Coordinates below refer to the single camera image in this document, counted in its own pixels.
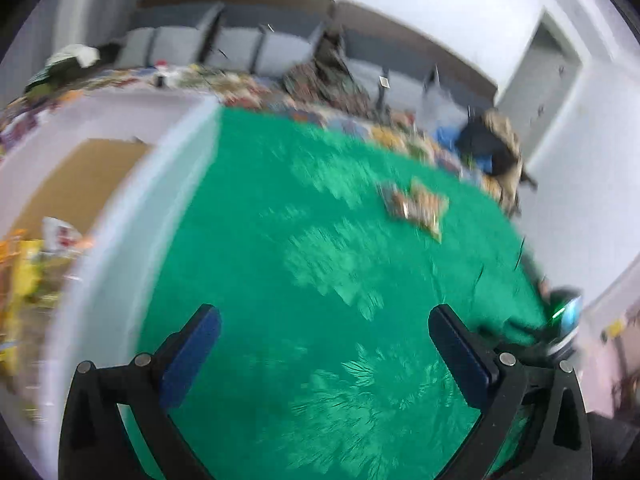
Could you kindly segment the black bag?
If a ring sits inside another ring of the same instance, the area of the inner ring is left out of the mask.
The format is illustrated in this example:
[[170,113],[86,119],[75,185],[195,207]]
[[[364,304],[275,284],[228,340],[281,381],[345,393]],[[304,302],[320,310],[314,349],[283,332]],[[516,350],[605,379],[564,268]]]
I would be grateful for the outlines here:
[[480,116],[472,118],[461,130],[456,145],[462,155],[490,156],[492,171],[488,176],[491,177],[506,174],[518,161],[506,142],[492,132]]

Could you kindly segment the clear plastic bag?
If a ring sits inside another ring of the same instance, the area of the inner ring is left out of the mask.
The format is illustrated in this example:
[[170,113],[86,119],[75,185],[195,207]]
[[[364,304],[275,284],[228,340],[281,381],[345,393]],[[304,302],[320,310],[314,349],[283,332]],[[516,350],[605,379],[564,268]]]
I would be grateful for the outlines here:
[[439,128],[460,132],[469,119],[469,110],[459,105],[440,83],[439,70],[435,66],[423,87],[416,125],[428,134],[435,134]]

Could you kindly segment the yellow-edged clear snack pack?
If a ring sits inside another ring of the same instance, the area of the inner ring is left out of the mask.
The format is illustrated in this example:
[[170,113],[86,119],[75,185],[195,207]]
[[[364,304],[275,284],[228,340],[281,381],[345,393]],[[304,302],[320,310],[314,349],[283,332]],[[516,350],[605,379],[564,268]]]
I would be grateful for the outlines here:
[[411,214],[413,219],[422,229],[436,240],[442,241],[442,217],[449,209],[449,198],[432,192],[418,178],[413,178],[409,186],[409,196],[414,207]]

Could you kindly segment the grey sofa cushions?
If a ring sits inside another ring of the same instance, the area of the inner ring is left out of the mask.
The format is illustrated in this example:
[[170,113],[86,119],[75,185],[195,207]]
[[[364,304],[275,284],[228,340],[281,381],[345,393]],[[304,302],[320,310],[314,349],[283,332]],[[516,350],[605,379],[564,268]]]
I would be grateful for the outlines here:
[[296,65],[336,55],[349,75],[392,107],[416,108],[430,84],[461,106],[486,108],[496,85],[435,41],[346,0],[317,9],[188,2],[142,6],[132,14],[118,68],[202,63],[281,79]]

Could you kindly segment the green patterned tablecloth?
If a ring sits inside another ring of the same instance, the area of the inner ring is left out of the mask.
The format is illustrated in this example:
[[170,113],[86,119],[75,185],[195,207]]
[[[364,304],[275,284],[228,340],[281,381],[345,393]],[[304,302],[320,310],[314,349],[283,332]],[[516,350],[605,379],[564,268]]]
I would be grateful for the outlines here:
[[[437,243],[413,219],[418,178],[449,198]],[[409,219],[378,186],[395,183]],[[446,172],[246,110],[169,248],[138,342],[155,349],[201,304],[220,337],[171,416],[218,479],[431,479],[477,418],[428,336],[432,307],[466,325],[544,322],[497,205]]]

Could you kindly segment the blue cloth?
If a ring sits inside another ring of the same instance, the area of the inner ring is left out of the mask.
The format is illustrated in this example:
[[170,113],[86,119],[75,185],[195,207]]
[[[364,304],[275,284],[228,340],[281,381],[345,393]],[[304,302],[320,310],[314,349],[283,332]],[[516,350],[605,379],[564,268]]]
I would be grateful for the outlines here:
[[469,162],[473,167],[482,170],[485,174],[492,171],[492,161],[490,156],[462,155],[457,148],[457,140],[461,131],[456,127],[439,127],[435,131],[436,142],[445,150],[457,155],[464,162]]

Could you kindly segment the yellow chicken feet snack pack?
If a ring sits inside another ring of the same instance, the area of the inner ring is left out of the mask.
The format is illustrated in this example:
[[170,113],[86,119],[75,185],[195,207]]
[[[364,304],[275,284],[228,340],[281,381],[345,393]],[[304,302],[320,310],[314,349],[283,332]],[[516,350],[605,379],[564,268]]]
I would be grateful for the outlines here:
[[21,308],[37,288],[42,270],[43,240],[25,240],[24,230],[1,242],[1,380],[17,393]]

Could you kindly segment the brown vacuum snack pack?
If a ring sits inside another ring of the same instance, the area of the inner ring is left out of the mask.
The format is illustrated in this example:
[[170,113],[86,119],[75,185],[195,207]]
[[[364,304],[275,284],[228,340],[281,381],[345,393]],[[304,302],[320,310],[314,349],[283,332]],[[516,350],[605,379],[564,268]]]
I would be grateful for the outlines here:
[[409,200],[395,183],[383,183],[378,186],[386,211],[393,217],[409,219]]

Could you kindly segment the white storage box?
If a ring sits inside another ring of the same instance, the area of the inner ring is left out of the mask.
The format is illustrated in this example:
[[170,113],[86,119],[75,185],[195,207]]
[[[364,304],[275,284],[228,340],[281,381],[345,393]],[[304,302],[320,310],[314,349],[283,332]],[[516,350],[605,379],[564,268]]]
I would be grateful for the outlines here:
[[212,161],[220,101],[170,90],[101,90],[56,112],[1,165],[1,232],[81,142],[139,139],[145,154],[100,208],[92,246],[72,267],[50,326],[40,368],[38,422],[17,414],[8,394],[1,413],[42,478],[58,475],[58,440],[79,362],[128,363],[136,353],[151,292],[175,230]]

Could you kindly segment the dark floral cloth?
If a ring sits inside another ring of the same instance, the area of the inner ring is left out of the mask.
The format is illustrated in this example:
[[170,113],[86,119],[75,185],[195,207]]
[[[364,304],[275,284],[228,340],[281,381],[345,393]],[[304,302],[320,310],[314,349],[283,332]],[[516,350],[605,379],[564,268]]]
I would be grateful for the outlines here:
[[329,106],[381,124],[390,119],[388,109],[375,104],[347,68],[343,37],[338,32],[325,32],[311,60],[284,74],[282,88],[298,102]]

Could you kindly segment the rice cracker snack pack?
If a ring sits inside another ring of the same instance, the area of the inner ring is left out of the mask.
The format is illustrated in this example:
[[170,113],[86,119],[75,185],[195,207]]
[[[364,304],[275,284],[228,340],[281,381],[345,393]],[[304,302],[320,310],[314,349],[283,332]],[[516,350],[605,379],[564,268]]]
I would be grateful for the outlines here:
[[42,219],[43,250],[52,256],[75,257],[93,246],[91,237],[82,236],[74,226],[58,218]]

